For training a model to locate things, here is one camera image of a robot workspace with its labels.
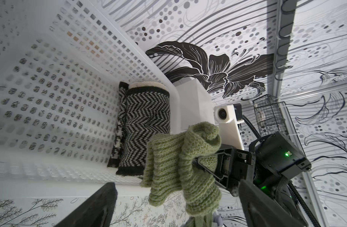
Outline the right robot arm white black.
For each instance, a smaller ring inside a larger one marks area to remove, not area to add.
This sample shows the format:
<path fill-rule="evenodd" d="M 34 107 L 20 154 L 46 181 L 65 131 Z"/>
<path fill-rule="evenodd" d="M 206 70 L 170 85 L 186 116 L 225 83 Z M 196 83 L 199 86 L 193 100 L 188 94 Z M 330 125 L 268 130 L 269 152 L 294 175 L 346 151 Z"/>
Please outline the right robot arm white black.
<path fill-rule="evenodd" d="M 249 227 L 308 227 L 304 214 L 313 226 L 320 226 L 291 181 L 309 171 L 311 163 L 279 131 L 253 141 L 248 151 L 223 144 L 215 154 L 193 163 L 239 197 Z"/>

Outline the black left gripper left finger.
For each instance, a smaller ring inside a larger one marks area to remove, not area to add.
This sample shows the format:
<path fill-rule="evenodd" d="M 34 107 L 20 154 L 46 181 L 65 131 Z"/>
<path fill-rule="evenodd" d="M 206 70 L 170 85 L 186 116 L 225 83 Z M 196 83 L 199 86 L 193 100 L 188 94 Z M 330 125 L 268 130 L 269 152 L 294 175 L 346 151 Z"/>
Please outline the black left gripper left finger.
<path fill-rule="evenodd" d="M 73 212 L 61 220 L 58 227 L 109 227 L 114 214 L 118 191 L 115 183 L 106 183 Z"/>

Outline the white small drawer box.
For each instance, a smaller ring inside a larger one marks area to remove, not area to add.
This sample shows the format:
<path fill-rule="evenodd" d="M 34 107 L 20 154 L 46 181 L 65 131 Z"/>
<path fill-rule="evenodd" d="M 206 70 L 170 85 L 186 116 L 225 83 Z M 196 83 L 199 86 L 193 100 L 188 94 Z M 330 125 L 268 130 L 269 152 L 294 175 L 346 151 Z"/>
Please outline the white small drawer box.
<path fill-rule="evenodd" d="M 183 78 L 174 86 L 180 97 L 181 131 L 201 122 L 215 124 L 211 96 L 198 79 Z"/>

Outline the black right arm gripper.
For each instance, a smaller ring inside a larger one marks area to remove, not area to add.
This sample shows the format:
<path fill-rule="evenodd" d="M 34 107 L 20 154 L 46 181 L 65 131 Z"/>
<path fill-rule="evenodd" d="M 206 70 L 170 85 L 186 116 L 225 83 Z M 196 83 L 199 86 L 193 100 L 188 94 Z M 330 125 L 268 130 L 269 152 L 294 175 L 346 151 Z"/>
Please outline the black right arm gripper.
<path fill-rule="evenodd" d="M 210 173 L 217 186 L 238 197 L 240 181 L 254 179 L 256 154 L 223 144 L 215 154 L 197 157 L 193 164 Z"/>

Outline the white plastic perforated basket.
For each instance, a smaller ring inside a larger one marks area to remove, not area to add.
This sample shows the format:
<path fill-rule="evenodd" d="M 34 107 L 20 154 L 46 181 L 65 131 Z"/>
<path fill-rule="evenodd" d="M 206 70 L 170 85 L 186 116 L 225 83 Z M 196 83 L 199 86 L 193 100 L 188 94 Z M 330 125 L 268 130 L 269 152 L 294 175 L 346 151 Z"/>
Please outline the white plastic perforated basket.
<path fill-rule="evenodd" d="M 180 131 L 175 86 L 98 1 L 0 1 L 0 200 L 137 187 L 107 168 L 122 81 L 164 84 Z"/>

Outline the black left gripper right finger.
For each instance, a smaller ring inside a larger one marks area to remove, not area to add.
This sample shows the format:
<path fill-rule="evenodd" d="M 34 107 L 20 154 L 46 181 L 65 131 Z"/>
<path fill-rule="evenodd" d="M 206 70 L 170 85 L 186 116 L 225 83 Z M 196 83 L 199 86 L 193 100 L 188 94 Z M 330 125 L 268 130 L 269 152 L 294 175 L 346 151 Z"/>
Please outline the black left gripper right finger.
<path fill-rule="evenodd" d="M 239 183 L 239 198 L 248 227 L 301 227 L 281 206 L 247 180 Z"/>

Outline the green knit scarf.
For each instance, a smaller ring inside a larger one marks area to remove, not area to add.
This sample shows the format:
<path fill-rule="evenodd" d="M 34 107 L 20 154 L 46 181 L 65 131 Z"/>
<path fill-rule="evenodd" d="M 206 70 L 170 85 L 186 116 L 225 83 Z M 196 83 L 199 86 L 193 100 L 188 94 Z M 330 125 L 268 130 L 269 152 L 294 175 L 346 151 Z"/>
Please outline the green knit scarf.
<path fill-rule="evenodd" d="M 180 134 L 157 134 L 147 144 L 141 187 L 150 188 L 149 204 L 161 206 L 182 191 L 186 212 L 205 216 L 219 206 L 221 192 L 214 177 L 194 166 L 195 158 L 215 154 L 221 147 L 219 128 L 208 122 L 190 126 Z"/>
<path fill-rule="evenodd" d="M 205 216 L 190 217 L 184 227 L 211 227 L 213 223 L 212 213 Z"/>

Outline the black white patterned knit scarf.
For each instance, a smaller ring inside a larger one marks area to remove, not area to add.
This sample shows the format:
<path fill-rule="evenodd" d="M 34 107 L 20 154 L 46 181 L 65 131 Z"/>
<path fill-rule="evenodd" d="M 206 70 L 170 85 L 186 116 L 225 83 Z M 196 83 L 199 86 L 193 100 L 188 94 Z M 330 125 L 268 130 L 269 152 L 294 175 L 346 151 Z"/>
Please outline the black white patterned knit scarf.
<path fill-rule="evenodd" d="M 170 133 L 170 93 L 153 81 L 119 84 L 119 113 L 109 168 L 119 176 L 141 176 L 147 143 L 156 134 Z"/>

